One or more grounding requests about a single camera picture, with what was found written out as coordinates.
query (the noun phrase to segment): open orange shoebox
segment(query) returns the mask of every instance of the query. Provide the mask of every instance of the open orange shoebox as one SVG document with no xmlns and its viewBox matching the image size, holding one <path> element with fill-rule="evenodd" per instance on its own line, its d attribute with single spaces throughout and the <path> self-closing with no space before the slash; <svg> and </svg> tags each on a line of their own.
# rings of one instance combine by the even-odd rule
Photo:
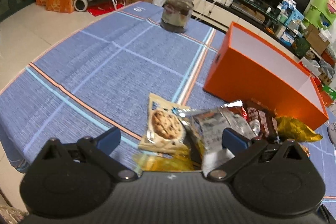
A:
<svg viewBox="0 0 336 224">
<path fill-rule="evenodd" d="M 313 130 L 328 120 L 310 74 L 235 22 L 211 65 L 204 90 L 227 102 L 254 98 L 278 116 L 297 118 Z"/>
</svg>

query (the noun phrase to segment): metal bolt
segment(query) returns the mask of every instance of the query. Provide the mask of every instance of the metal bolt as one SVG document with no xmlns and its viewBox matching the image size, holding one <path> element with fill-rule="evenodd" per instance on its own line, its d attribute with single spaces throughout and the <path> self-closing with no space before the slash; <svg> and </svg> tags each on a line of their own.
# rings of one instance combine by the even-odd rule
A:
<svg viewBox="0 0 336 224">
<path fill-rule="evenodd" d="M 223 170 L 213 170 L 210 172 L 210 176 L 215 180 L 223 180 L 226 177 L 226 172 Z"/>
<path fill-rule="evenodd" d="M 122 170 L 118 173 L 118 176 L 122 179 L 132 179 L 135 176 L 135 172 L 131 170 Z"/>
</svg>

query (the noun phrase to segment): glass jar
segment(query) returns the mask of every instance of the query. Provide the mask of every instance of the glass jar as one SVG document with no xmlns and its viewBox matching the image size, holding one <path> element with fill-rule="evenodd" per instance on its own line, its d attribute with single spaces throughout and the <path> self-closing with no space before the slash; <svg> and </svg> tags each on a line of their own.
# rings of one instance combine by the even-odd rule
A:
<svg viewBox="0 0 336 224">
<path fill-rule="evenodd" d="M 193 8 L 193 0 L 166 0 L 161 26 L 170 32 L 184 32 Z"/>
</svg>

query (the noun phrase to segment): chocolate chip cookie picture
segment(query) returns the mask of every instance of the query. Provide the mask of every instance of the chocolate chip cookie picture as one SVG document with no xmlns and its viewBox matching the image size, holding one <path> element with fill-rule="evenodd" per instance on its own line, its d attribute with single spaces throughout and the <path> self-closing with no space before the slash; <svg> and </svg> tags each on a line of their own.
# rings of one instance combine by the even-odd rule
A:
<svg viewBox="0 0 336 224">
<path fill-rule="evenodd" d="M 174 114 L 169 112 L 154 111 L 152 114 L 152 126 L 154 132 L 162 138 L 173 140 L 182 136 L 182 124 Z"/>
</svg>

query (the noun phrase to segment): white stripe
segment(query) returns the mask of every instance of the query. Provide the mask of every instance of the white stripe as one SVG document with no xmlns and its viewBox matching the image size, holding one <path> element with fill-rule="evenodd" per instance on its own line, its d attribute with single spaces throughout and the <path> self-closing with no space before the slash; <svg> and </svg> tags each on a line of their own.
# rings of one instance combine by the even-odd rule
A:
<svg viewBox="0 0 336 224">
<path fill-rule="evenodd" d="M 186 93 L 187 93 L 187 91 L 188 91 L 188 89 L 189 89 L 189 87 L 191 85 L 191 82 L 192 82 L 192 80 L 193 80 L 193 78 L 194 78 L 194 76 L 196 74 L 197 68 L 200 66 L 201 60 L 202 60 L 203 56 L 205 55 L 206 48 L 209 47 L 209 43 L 210 43 L 211 38 L 212 38 L 212 36 L 213 36 L 213 34 L 214 34 L 215 31 L 216 30 L 214 28 L 212 28 L 211 33 L 210 33 L 207 41 L 205 42 L 206 47 L 203 47 L 203 49 L 201 51 L 201 54 L 199 55 L 199 58 L 197 59 L 197 62 L 196 62 L 195 66 L 194 66 L 194 68 L 193 68 L 193 70 L 192 70 L 192 72 L 191 72 L 191 74 L 189 76 L 189 79 L 188 79 L 186 85 L 184 86 L 184 89 L 182 90 L 182 92 L 180 94 L 180 97 L 179 97 L 179 99 L 177 101 L 177 104 L 181 104 L 182 103 L 182 101 L 183 101 L 183 99 L 184 99 L 184 97 L 185 97 L 185 95 L 186 95 Z"/>
</svg>

